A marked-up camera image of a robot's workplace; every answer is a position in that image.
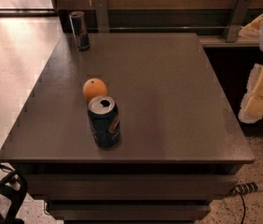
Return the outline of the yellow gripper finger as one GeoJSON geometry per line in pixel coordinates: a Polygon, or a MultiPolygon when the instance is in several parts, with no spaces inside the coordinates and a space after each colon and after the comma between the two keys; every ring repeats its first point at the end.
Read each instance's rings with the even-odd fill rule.
{"type": "Polygon", "coordinates": [[[263,118],[263,65],[261,64],[256,63],[250,72],[238,118],[243,123],[255,123],[263,118]]]}
{"type": "Polygon", "coordinates": [[[243,26],[239,32],[240,37],[259,37],[261,22],[263,20],[263,13],[243,26]]]}

